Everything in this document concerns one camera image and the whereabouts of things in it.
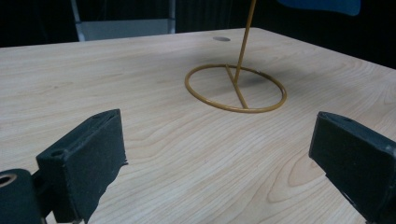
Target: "circular stand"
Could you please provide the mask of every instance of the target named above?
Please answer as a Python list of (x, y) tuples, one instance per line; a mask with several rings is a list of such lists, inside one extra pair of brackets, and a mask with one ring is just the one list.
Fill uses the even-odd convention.
[[(208, 69), (208, 68), (218, 68), (218, 67), (224, 67), (227, 70), (227, 73), (230, 77), (231, 82), (233, 83), (233, 87), (235, 88), (235, 92), (238, 95), (238, 98), (241, 102), (242, 107), (236, 107), (236, 106), (230, 106), (230, 105), (224, 105), (224, 104), (220, 104), (217, 103), (215, 101), (211, 101), (207, 98), (205, 98), (204, 96), (202, 96), (201, 94), (199, 94), (198, 92), (196, 92), (190, 85), (190, 78), (191, 76), (201, 70), (204, 69)], [(267, 111), (271, 111), (271, 110), (275, 110), (277, 108), (279, 108), (280, 106), (283, 105), (283, 103), (285, 103), (286, 98), (287, 98), (287, 93), (285, 88), (283, 87), (283, 85), (276, 79), (274, 79), (271, 76), (268, 76), (262, 72), (250, 69), (250, 68), (246, 68), (246, 67), (240, 67), (241, 70), (244, 71), (248, 71), (250, 73), (254, 73), (256, 75), (262, 76), (267, 78), (268, 80), (272, 81), (275, 85), (277, 85), (282, 93), (282, 98), (281, 100), (275, 104), (275, 105), (270, 105), (267, 107), (260, 107), (260, 108), (250, 108), (248, 107), (248, 104), (245, 100), (245, 98), (242, 95), (242, 92), (240, 91), (238, 84), (237, 84), (237, 80), (235, 80), (235, 78), (232, 75), (232, 72), (230, 70), (230, 68), (237, 68), (237, 66), (235, 65), (228, 65), (228, 64), (207, 64), (207, 65), (202, 65), (199, 67), (196, 67), (194, 69), (192, 69), (185, 78), (185, 84), (186, 84), (186, 88), (187, 90), (194, 96), (196, 97), (198, 100), (208, 104), (208, 105), (212, 105), (216, 108), (220, 108), (220, 109), (224, 109), (224, 110), (228, 110), (228, 111), (233, 111), (233, 112), (240, 112), (240, 113), (262, 113), (262, 112), (267, 112)]]
[[(286, 98), (287, 98), (287, 94), (286, 94), (286, 90), (285, 88), (282, 86), (282, 84), (277, 81), (276, 79), (274, 79), (273, 77), (270, 77), (262, 72), (258, 72), (255, 71), (253, 69), (250, 68), (246, 68), (246, 67), (242, 67), (242, 61), (244, 58), (244, 53), (245, 53), (245, 48), (246, 48), (246, 44), (248, 41), (248, 32), (250, 29), (250, 25), (251, 25), (251, 21), (253, 19), (253, 14), (254, 14), (254, 7), (256, 6), (256, 0), (251, 0), (251, 4), (250, 4), (250, 10), (248, 13), (248, 17), (247, 17), (247, 27), (245, 29), (245, 35), (244, 35), (244, 40), (242, 42), (242, 47), (241, 47), (241, 51), (239, 53), (239, 61), (238, 61), (238, 65), (234, 66), (234, 65), (227, 65), (227, 64), (208, 64), (208, 65), (203, 65), (203, 66), (199, 66), (196, 67), (194, 69), (192, 69), (187, 75), (186, 75), (186, 79), (185, 79), (185, 84), (186, 84), (186, 88), (187, 90), (193, 95), (195, 96), (197, 99), (199, 99), (200, 101), (208, 104), (208, 105), (212, 105), (214, 107), (220, 108), (220, 109), (225, 109), (225, 110), (229, 110), (229, 111), (233, 111), (233, 112), (240, 112), (240, 113), (262, 113), (262, 112), (267, 112), (267, 111), (271, 111), (271, 110), (275, 110), (277, 108), (279, 108), (280, 106), (283, 105), (283, 103), (285, 103)], [(207, 68), (215, 68), (215, 67), (224, 67), (227, 70), (228, 75), (230, 76), (231, 82), (233, 83), (233, 87), (235, 88), (236, 94), (238, 95), (239, 100), (241, 101), (242, 107), (235, 107), (235, 106), (230, 106), (230, 105), (223, 105), (223, 104), (219, 104), (217, 102), (211, 101), (209, 99), (206, 99), (204, 96), (200, 95), (199, 93), (197, 93), (195, 90), (192, 89), (192, 87), (190, 86), (190, 77), (192, 76), (192, 74), (203, 70), (203, 69), (207, 69)], [(233, 76), (233, 74), (231, 73), (231, 68), (236, 68), (236, 73), (235, 76)], [(267, 106), (267, 107), (262, 107), (262, 108), (249, 108), (248, 104), (246, 103), (242, 92), (239, 90), (238, 87), (238, 78), (239, 78), (239, 74), (241, 70), (245, 70), (245, 71), (249, 71), (251, 73), (257, 74), (259, 76), (265, 77), (267, 79), (269, 79), (270, 81), (272, 81), (273, 83), (275, 83), (280, 91), (282, 92), (282, 99), (275, 105), (271, 105), (271, 106)]]

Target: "screw hole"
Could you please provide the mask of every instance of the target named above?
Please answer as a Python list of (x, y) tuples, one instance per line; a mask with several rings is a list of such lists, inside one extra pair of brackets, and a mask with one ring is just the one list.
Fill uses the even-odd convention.
[(50, 155), (51, 155), (51, 157), (58, 157), (58, 156), (62, 156), (63, 154), (64, 154), (64, 152), (62, 150), (58, 150), (58, 151), (52, 152)]
[(17, 176), (14, 174), (0, 175), (0, 188), (9, 185), (15, 179), (17, 179)]

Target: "wooden table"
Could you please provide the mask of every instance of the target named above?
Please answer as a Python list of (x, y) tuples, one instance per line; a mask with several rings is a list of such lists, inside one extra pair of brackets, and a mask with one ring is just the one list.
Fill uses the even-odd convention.
[[(319, 111), (395, 140), (396, 71), (252, 29), (244, 66), (281, 81), (287, 102), (251, 115), (196, 100), (185, 75), (236, 64), (243, 32), (0, 49), (0, 170), (36, 171), (39, 152), (89, 116), (120, 108), (129, 165), (90, 223), (364, 223), (307, 153)], [(195, 76), (206, 96), (239, 102), (222, 69)], [(280, 97), (260, 77), (240, 78), (253, 104)]]

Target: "small dark spot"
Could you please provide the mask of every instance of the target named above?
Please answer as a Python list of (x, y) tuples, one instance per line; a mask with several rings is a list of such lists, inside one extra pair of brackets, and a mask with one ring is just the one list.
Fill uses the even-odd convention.
[(230, 38), (228, 37), (224, 37), (224, 36), (215, 36), (213, 37), (214, 40), (218, 40), (218, 41), (222, 41), (222, 42), (228, 42), (231, 41)]

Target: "metal rod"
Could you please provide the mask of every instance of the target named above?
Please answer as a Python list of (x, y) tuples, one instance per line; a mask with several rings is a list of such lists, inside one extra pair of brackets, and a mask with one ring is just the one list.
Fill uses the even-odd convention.
[(246, 45), (248, 42), (248, 32), (250, 29), (251, 21), (253, 20), (255, 6), (256, 6), (256, 0), (251, 0), (250, 11), (249, 11), (248, 17), (247, 17), (247, 27), (245, 29), (244, 41), (242, 42), (241, 52), (239, 53), (239, 61), (238, 61), (238, 65), (236, 66), (236, 73), (235, 73), (235, 77), (233, 79), (234, 83), (238, 82), (239, 73), (241, 71), (241, 66), (242, 66), (242, 61), (244, 59), (245, 48), (246, 48)]
[(233, 87), (235, 88), (236, 95), (238, 95), (238, 98), (239, 98), (239, 101), (241, 102), (242, 107), (244, 109), (248, 109), (248, 104), (244, 98), (244, 95), (242, 95), (242, 92), (239, 89), (238, 84), (233, 82), (233, 74), (232, 74), (231, 69), (228, 66), (228, 64), (225, 65), (225, 69), (227, 70), (228, 76), (230, 77), (231, 82), (233, 83)]

